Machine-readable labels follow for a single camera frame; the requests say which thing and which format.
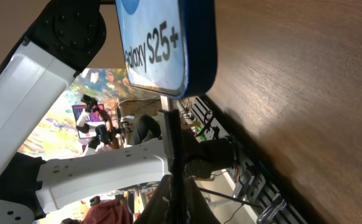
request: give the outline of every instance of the white floor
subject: white floor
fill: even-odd
[[[222,173],[221,170],[214,172],[214,174],[220,174],[220,173]],[[208,190],[212,190],[215,192],[219,192],[222,194],[232,196],[234,185],[231,186],[232,183],[230,185],[230,183],[227,181],[225,175],[228,175],[228,177],[230,178],[228,173],[224,173],[224,174],[219,175],[218,177],[215,177],[213,182],[196,181],[196,183],[199,187],[203,187]],[[209,195],[205,192],[202,192],[202,194],[204,197],[209,197],[212,202],[223,199],[216,195]],[[231,202],[226,205],[216,207],[212,211],[213,211],[214,215],[216,216],[216,218],[218,219],[218,221],[220,221],[220,223],[224,223],[231,218],[232,214],[240,206],[241,206],[240,203]],[[251,208],[249,206],[245,205],[236,212],[236,214],[234,215],[232,220],[229,221],[227,224],[239,224],[239,223],[240,224],[255,224],[256,219],[257,219],[257,216],[254,214],[254,212],[251,210]]]

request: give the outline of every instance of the brown wall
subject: brown wall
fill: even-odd
[[[49,0],[0,0],[0,63]],[[106,42],[90,68],[124,68],[116,6],[101,6]]]

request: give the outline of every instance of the metal clamp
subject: metal clamp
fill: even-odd
[[[271,223],[272,219],[278,214],[279,211],[286,207],[287,203],[279,193],[276,193],[272,202],[257,218],[257,224]]]

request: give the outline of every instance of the wood grain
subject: wood grain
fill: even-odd
[[[362,1],[216,1],[208,96],[329,223],[362,223]]]

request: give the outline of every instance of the maroon cloth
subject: maroon cloth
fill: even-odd
[[[127,203],[114,199],[92,206],[81,224],[132,224]]]

